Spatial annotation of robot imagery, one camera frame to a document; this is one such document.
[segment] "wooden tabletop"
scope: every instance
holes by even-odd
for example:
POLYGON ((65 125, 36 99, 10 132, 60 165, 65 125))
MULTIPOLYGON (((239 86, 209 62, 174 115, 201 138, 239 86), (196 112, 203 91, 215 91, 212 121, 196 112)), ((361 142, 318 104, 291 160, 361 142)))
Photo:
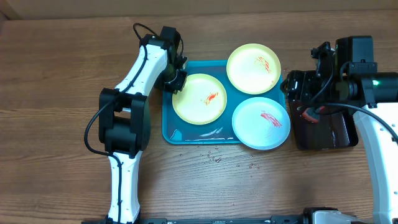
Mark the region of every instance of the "wooden tabletop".
MULTIPOLYGON (((109 161, 85 148, 83 132, 102 88, 114 88, 136 60, 134 22, 157 32, 176 27, 190 60, 227 59, 240 45, 264 44, 278 55, 284 77, 313 70, 310 48, 324 41, 372 35, 379 70, 398 70, 398 11, 6 21, 0 35, 0 223, 79 223, 108 213, 109 161)), ((139 168, 142 217, 269 217, 311 206, 372 217, 362 141, 325 152, 299 151, 294 133, 272 152, 239 144, 174 146, 162 137, 161 102, 161 92, 152 91, 152 135, 139 168)), ((97 133, 95 123, 90 142, 103 150, 97 133)))

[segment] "plate rim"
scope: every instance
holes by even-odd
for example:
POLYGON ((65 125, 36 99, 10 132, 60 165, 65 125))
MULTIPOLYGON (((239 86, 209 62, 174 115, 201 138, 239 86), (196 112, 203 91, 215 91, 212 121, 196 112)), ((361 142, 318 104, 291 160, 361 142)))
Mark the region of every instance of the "plate rim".
POLYGON ((281 146, 283 143, 285 143, 285 142, 286 142, 286 139, 287 139, 287 138, 289 137, 289 135, 290 135, 290 130, 291 130, 291 128, 292 128, 291 123, 290 123, 290 116, 289 116, 288 112, 285 110, 285 108, 284 108, 282 105, 280 105, 278 102, 276 102, 275 100, 272 100, 272 99, 266 98, 266 97, 260 97, 260 96, 248 98, 248 99, 242 101, 242 102, 235 108, 234 113, 232 114, 231 124, 232 124, 232 129, 233 129, 233 131, 234 131, 234 133, 235 133, 235 136, 236 136, 245 146, 250 147, 250 148, 252 148, 252 149, 256 149, 256 150, 262 150, 262 151, 268 151, 268 150, 276 149, 277 147, 279 147, 279 146, 281 146), (276 104, 278 105, 277 107, 280 107, 280 109, 282 109, 282 111, 284 111, 284 112, 282 112, 282 113, 285 114, 285 115, 287 116, 287 119, 288 119, 288 121, 289 121, 289 122, 287 122, 288 125, 289 125, 289 132, 287 133, 287 135, 286 135, 286 137, 283 139, 283 141, 281 141, 281 142, 280 142, 278 145, 276 145, 275 147, 267 147, 267 148, 265 148, 265 149, 264 149, 264 148, 253 147, 253 146, 250 146, 250 145, 246 144, 245 141, 242 141, 242 139, 236 134, 236 128, 235 128, 235 125, 234 125, 234 117, 236 116, 236 113, 237 113, 238 108, 239 108, 239 107, 242 107, 241 105, 242 105, 243 103, 245 103, 246 101, 255 101, 257 98, 260 98, 261 100, 271 101, 271 102, 273 101, 274 103, 276 103, 276 104))
POLYGON ((211 75, 209 75, 209 74, 205 74, 205 73, 195 73, 195 74, 190 74, 190 75, 188 75, 187 78, 188 78, 188 77, 191 77, 191 76, 196 76, 196 75, 199 75, 199 76, 209 76, 210 79, 216 80, 216 82, 218 82, 218 83, 220 84, 220 86, 222 87, 222 91, 225 93, 225 103, 224 103, 224 105, 223 105, 223 109, 221 110, 221 112, 219 113, 218 116, 215 116, 213 119, 211 119, 211 120, 209 120, 209 121, 205 121, 205 122, 202 122, 202 123, 193 123, 193 122, 188 121, 188 120, 186 120, 185 118, 183 118, 183 116, 181 116, 181 115, 177 112, 177 110, 175 109, 175 103, 174 103, 174 100, 173 100, 175 95, 173 94, 173 95, 172 95, 172 106, 173 106, 173 110, 175 111, 175 113, 177 114, 177 116, 178 116, 179 118, 181 118, 183 121, 185 121, 185 122, 187 122, 187 123, 189 123, 189 124, 194 124, 194 125, 210 124, 210 123, 214 122, 215 120, 217 120, 217 119, 224 113, 224 111, 225 111, 225 109, 226 109, 226 105, 227 105, 227 103, 228 103, 228 94, 227 94, 227 92, 226 92, 226 89, 225 89, 224 85, 221 83, 221 81, 219 81, 216 77, 211 76, 211 75))
POLYGON ((281 70, 282 70, 282 69, 281 69, 281 65, 280 65, 280 60, 279 60, 278 56, 275 54, 275 52, 274 52, 272 49, 270 49, 269 47, 265 46, 265 45, 251 43, 251 44, 244 44, 244 45, 242 45, 242 46, 236 48, 236 49, 229 55, 228 61, 227 61, 227 63, 226 63, 226 74, 227 74, 227 76, 228 76, 229 82, 231 82, 232 85, 233 85, 236 89, 238 89, 239 91, 241 91, 241 92, 243 92, 243 93, 246 93, 246 94, 258 95, 258 94, 265 93, 265 92, 271 90, 272 88, 274 88, 274 87, 276 86, 276 84, 277 84, 277 81, 274 82, 274 84, 270 85, 269 88, 267 88, 267 89, 265 89, 265 90, 262 90, 262 91, 257 91, 257 92, 250 92, 250 91, 243 90, 243 89, 239 88, 238 86, 236 86, 234 82, 232 82, 231 75, 230 75, 230 72, 229 72, 230 66, 231 66, 231 58, 232 58, 232 56, 234 56, 234 54, 237 53, 237 51, 239 51, 239 50, 241 50, 241 48, 247 47, 247 46, 253 46, 254 48, 265 50, 266 52, 270 53, 270 54, 272 55, 272 57, 274 57, 274 59, 277 60, 277 62, 278 62, 278 63, 277 63, 277 76, 276 76, 276 79, 275 79, 275 80, 277 80, 277 81, 279 80, 280 73, 281 73, 281 70))

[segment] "blue tray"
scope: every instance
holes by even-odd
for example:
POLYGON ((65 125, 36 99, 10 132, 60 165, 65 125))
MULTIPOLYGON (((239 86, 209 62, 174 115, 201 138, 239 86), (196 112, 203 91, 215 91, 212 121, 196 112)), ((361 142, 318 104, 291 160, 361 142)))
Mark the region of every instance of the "blue tray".
POLYGON ((226 74, 227 60, 192 61, 185 69, 188 75, 209 74, 217 78, 225 87, 227 104, 224 113, 214 122, 194 125, 183 121, 174 111, 172 94, 163 92, 162 134, 171 144, 236 144, 240 143, 232 129, 232 114, 235 108, 251 97, 266 97, 275 100, 286 109, 285 96, 279 90, 282 75, 276 86, 266 93, 250 95, 237 90, 226 74))

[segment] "wooden table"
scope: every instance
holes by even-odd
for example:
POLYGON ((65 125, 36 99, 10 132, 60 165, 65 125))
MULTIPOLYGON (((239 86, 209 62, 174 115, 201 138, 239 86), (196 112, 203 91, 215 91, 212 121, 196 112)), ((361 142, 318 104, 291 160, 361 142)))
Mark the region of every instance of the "wooden table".
MULTIPOLYGON (((86 150, 83 132, 102 88, 118 84, 137 57, 134 22, 158 32, 176 27, 190 60, 227 59, 240 45, 264 44, 278 55, 284 77, 293 69, 313 70, 310 48, 326 40, 372 35, 379 70, 398 70, 398 11, 6 21, 0 35, 0 223, 79 223, 107 214, 109 161, 86 150)), ((162 137, 161 102, 154 90, 152 136, 139 168, 143 217, 269 217, 310 206, 372 217, 362 142, 354 149, 303 152, 292 133, 272 152, 173 146, 162 137)), ((90 142, 103 149, 97 132, 95 123, 90 142)))

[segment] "red sauce smear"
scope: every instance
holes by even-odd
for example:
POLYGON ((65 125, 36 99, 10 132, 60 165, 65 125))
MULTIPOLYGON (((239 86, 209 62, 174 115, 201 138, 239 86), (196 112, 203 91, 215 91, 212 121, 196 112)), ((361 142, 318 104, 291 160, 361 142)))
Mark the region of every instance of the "red sauce smear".
POLYGON ((271 114, 269 114, 269 113, 266 113, 265 111, 262 111, 261 116, 262 116, 264 119, 266 119, 266 120, 268 120, 269 122, 271 122, 275 127, 277 127, 277 128, 282 127, 282 125, 279 123, 279 121, 278 121, 276 118, 274 118, 273 115, 271 115, 271 114))
POLYGON ((256 64, 256 62, 260 62, 266 68, 268 74, 271 73, 271 69, 269 68, 269 63, 263 57, 257 57, 256 60, 254 61, 254 64, 256 64))
POLYGON ((214 100, 214 98, 216 98, 216 96, 218 96, 218 93, 211 93, 209 96, 207 96, 207 99, 206 99, 206 101, 205 101, 205 104, 206 104, 206 105, 209 105, 210 102, 211 102, 212 100, 214 100))

